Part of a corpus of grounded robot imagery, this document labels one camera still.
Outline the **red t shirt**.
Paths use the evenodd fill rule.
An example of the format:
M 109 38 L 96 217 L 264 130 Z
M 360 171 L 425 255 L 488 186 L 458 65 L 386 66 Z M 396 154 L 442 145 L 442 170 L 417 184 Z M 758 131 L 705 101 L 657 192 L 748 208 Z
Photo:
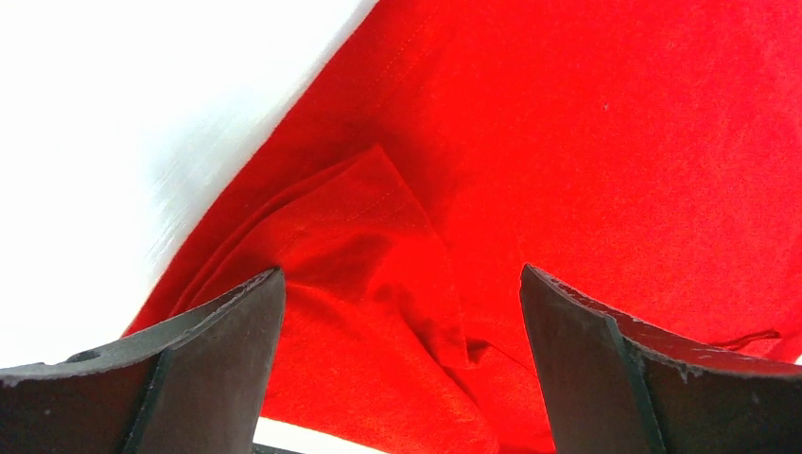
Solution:
M 131 330 L 280 267 L 265 417 L 390 453 L 547 453 L 528 263 L 795 361 L 800 3 L 381 1 Z

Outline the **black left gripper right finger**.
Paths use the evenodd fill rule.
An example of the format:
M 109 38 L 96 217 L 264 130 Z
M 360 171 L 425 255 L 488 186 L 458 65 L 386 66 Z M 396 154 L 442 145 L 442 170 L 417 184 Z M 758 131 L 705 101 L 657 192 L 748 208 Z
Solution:
M 797 453 L 801 369 L 700 343 L 533 266 L 520 302 L 560 453 Z

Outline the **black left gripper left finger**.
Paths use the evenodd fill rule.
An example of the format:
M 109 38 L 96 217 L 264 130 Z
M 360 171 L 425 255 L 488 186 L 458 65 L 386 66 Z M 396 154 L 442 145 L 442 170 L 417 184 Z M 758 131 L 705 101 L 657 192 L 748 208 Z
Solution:
M 64 362 L 1 373 L 5 453 L 260 453 L 257 420 L 284 319 L 271 269 Z

